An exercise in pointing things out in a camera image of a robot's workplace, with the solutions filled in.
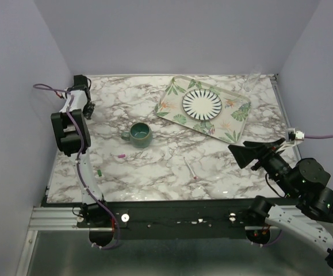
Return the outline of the white pen pink tip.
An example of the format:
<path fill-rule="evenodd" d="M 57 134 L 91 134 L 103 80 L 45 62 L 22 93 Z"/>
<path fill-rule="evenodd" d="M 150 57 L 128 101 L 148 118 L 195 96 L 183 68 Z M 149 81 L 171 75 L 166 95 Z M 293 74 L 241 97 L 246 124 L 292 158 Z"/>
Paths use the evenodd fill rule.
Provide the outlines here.
<path fill-rule="evenodd" d="M 197 175 L 196 175 L 196 173 L 194 172 L 194 170 L 193 170 L 191 164 L 189 163 L 189 161 L 188 161 L 185 157 L 184 157 L 183 159 L 184 159 L 184 161 L 185 161 L 185 163 L 186 163 L 186 165 L 187 165 L 187 167 L 188 167 L 188 169 L 189 169 L 189 171 L 190 171 L 190 173 L 191 173 L 193 179 L 197 179 Z"/>

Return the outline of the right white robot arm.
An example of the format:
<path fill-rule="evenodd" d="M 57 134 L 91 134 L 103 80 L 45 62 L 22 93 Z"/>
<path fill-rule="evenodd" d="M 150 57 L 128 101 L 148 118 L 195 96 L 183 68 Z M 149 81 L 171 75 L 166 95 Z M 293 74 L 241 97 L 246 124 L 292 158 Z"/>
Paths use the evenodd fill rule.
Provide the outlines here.
<path fill-rule="evenodd" d="M 291 167 L 281 152 L 291 143 L 281 138 L 271 143 L 245 141 L 242 146 L 229 145 L 240 168 L 253 160 L 252 170 L 264 169 L 288 198 L 297 201 L 296 208 L 307 218 L 320 224 L 318 230 L 284 211 L 263 196 L 256 196 L 247 209 L 246 217 L 253 225 L 266 223 L 297 235 L 325 256 L 333 269 L 333 190 L 327 187 L 331 176 L 314 158 L 305 158 Z"/>

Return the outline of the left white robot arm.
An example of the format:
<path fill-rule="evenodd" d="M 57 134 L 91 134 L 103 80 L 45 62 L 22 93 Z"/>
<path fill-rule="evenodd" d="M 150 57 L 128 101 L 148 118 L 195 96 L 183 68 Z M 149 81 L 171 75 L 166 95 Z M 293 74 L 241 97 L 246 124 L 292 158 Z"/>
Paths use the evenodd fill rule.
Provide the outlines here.
<path fill-rule="evenodd" d="M 95 103 L 90 95 L 91 80 L 75 75 L 74 83 L 62 91 L 66 99 L 59 112 L 51 114 L 51 123 L 57 147 L 74 165 L 81 189 L 82 203 L 76 214 L 80 227 L 104 227 L 111 222 L 103 192 L 96 182 L 90 162 L 91 138 L 86 120 L 91 119 Z"/>

